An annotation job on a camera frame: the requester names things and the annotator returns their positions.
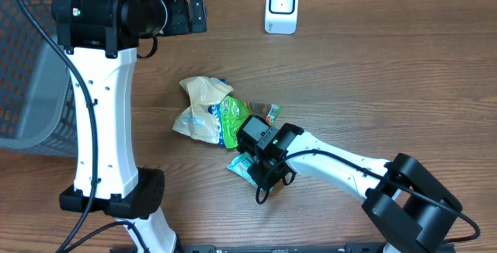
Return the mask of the mint wet wipes pack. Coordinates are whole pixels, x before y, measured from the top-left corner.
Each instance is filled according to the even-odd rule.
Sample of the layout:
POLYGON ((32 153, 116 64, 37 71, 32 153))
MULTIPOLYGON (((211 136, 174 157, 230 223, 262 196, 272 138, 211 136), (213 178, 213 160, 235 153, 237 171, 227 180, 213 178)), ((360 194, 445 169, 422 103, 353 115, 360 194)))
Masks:
POLYGON ((252 156, 248 152, 245 152, 244 154, 240 154, 236 158, 234 158, 232 162, 227 166, 227 169, 239 175, 244 180, 252 184, 254 187, 258 188, 258 185, 248 173, 248 169, 254 163, 255 161, 253 160, 252 156))

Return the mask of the green red snack bag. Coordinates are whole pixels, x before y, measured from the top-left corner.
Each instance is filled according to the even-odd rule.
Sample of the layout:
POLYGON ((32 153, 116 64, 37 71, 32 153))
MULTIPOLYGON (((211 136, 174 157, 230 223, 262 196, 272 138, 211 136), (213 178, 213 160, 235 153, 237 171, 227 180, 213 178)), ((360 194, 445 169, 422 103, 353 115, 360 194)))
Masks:
POLYGON ((222 100, 219 107, 224 147, 228 149, 238 146, 237 132, 249 116, 261 116, 272 126, 281 110, 276 104, 240 101, 229 95, 222 100))

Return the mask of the blue Oreo cookie pack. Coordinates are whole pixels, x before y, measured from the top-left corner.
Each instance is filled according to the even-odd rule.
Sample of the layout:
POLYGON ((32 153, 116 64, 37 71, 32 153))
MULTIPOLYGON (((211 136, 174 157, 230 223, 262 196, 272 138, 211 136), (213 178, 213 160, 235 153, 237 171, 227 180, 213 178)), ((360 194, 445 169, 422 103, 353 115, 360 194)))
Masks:
POLYGON ((224 79, 208 77, 209 83, 214 87, 216 104, 208 106, 208 113, 211 118, 208 119, 207 132, 208 141, 212 144, 217 143, 220 147, 226 148, 226 141, 224 139, 223 120, 221 118, 221 103, 227 97, 228 85, 224 79))

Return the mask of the beige tissue pack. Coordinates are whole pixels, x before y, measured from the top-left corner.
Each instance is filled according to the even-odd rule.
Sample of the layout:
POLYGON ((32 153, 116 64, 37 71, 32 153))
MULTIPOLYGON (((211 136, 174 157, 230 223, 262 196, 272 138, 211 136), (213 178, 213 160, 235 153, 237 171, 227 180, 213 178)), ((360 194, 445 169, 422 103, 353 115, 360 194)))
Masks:
POLYGON ((209 112, 233 91, 233 88, 218 78, 196 76, 179 83, 189 96, 187 107, 173 124, 173 130, 194 140, 217 144, 221 129, 215 115, 209 112))

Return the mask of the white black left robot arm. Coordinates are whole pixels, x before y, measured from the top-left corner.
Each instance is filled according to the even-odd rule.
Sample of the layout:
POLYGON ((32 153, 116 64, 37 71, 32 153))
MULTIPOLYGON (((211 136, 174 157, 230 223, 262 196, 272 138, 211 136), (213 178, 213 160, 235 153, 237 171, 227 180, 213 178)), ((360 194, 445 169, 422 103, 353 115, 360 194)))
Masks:
POLYGON ((53 0, 57 42, 71 70, 78 138, 63 210, 101 211, 126 227, 135 252, 178 252, 166 222, 161 170, 135 164, 131 86, 142 39, 203 33, 204 0, 53 0))

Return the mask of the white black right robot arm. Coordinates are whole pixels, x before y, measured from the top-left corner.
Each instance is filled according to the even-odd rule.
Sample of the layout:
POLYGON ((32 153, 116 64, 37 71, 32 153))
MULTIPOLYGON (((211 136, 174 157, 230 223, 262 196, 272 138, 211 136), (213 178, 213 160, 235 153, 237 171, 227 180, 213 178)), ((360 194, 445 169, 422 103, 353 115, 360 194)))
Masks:
POLYGON ((461 203, 415 158, 367 158, 327 144, 303 128, 277 129, 250 116, 237 132, 238 150, 255 162, 248 169, 259 191, 295 175, 321 179, 354 196, 384 236, 386 252, 438 252, 461 203))

